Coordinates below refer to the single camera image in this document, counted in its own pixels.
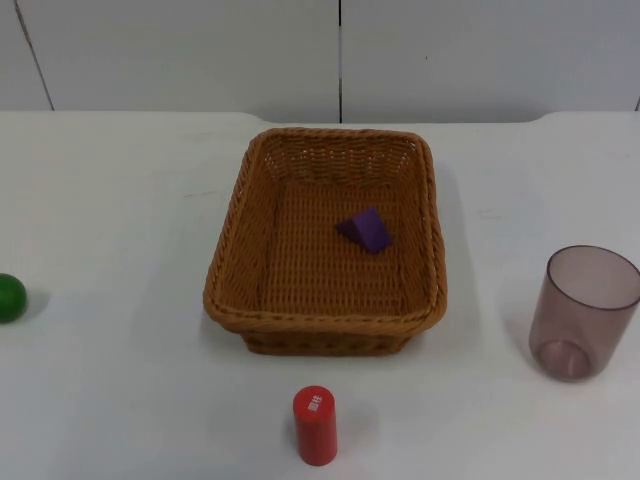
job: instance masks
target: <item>red cylinder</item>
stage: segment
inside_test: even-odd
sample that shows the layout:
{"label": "red cylinder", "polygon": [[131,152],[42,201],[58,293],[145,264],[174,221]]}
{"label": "red cylinder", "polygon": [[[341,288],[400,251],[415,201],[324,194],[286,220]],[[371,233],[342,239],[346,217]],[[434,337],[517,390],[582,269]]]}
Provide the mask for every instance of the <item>red cylinder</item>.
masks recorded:
{"label": "red cylinder", "polygon": [[324,387],[310,386],[293,399],[298,453],[309,465],[320,467],[334,459],[338,452],[336,403]]}

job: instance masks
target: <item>white wall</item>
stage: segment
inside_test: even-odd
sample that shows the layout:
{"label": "white wall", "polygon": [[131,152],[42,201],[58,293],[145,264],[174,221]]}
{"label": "white wall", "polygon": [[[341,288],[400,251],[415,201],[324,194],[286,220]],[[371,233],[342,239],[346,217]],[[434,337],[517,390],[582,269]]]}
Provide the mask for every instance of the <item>white wall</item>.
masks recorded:
{"label": "white wall", "polygon": [[640,96],[638,0],[342,0],[342,39],[345,122],[530,120]]}
{"label": "white wall", "polygon": [[13,2],[0,0],[0,110],[48,109]]}
{"label": "white wall", "polygon": [[20,0],[57,110],[338,119],[338,3]]}

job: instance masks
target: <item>clear plastic cup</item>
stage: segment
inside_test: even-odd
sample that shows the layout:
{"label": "clear plastic cup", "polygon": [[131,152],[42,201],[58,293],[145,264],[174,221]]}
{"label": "clear plastic cup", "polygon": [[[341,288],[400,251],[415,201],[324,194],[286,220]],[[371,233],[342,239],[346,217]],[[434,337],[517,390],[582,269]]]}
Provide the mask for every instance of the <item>clear plastic cup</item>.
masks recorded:
{"label": "clear plastic cup", "polygon": [[600,247],[575,245],[547,263],[529,335],[536,361],[567,381],[600,373],[640,302],[640,271]]}

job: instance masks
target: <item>purple triangular block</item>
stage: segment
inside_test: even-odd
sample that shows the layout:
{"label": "purple triangular block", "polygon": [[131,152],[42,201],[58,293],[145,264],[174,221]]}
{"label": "purple triangular block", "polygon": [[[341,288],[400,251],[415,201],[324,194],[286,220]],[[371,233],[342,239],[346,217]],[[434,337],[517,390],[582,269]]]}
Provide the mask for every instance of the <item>purple triangular block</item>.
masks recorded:
{"label": "purple triangular block", "polygon": [[391,236],[373,207],[339,223],[336,228],[338,232],[361,245],[369,253],[378,253],[391,245]]}

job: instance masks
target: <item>wicker basket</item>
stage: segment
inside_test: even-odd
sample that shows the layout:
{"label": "wicker basket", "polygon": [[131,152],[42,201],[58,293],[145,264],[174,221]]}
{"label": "wicker basket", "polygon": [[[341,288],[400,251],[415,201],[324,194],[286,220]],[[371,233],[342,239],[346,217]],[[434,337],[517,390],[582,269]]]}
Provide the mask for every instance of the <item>wicker basket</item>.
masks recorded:
{"label": "wicker basket", "polygon": [[[335,225],[376,207],[377,255]],[[447,282],[431,153],[417,135],[284,128],[245,153],[204,290],[252,352],[384,355],[444,314]]]}

